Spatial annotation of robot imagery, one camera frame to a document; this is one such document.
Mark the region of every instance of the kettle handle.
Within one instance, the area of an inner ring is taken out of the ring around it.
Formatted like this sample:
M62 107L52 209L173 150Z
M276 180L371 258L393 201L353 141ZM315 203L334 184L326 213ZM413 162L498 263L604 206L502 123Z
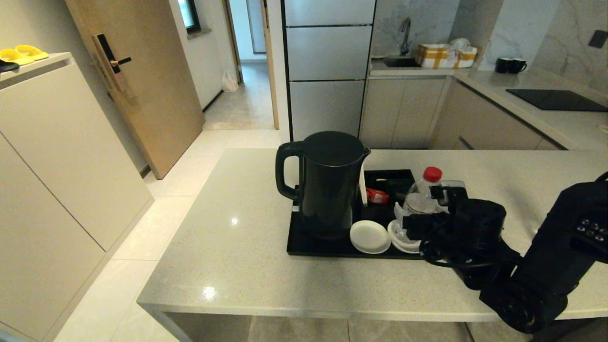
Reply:
M297 156L302 162L302 143L300 141L287 142L278 147L277 158L275 160L275 177L277 179L277 190L278 192L289 198L290 200L297 201L298 190L287 186L285 184L285 159L291 156Z

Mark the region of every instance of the black electric kettle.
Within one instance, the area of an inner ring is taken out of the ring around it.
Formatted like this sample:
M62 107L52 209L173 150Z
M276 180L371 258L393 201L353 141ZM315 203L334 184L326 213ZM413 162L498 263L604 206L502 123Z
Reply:
M308 136L279 146L275 162L277 189L298 202L304 230L324 240L337 240L353 224L353 205L359 190L363 159L370 154L356 137L336 131ZM285 184L285 159L300 158L300 184Z

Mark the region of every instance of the red bottle cap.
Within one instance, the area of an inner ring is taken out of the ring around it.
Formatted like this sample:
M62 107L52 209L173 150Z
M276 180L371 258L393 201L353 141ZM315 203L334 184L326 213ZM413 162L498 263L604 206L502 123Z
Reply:
M437 183L439 182L439 180L441 180L442 175L443 172L441 172L440 169L433 166L429 166L424 170L424 174L422 175L422 177L427 182Z

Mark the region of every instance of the yellow slipper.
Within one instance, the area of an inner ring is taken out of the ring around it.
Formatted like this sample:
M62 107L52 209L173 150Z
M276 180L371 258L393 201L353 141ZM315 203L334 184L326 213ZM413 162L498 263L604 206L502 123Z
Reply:
M30 56L25 56L13 49L4 49L0 51L0 60L13 62L19 65L33 63L34 59Z
M17 45L15 48L17 52L22 55L32 57L35 61L43 60L45 58L49 58L49 54L44 51L41 51L39 48L31 45Z

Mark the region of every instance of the refrigerator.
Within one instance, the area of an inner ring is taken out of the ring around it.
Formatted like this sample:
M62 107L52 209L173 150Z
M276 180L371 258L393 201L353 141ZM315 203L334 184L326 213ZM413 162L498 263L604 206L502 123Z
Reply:
M359 134L375 0L285 0L292 140Z

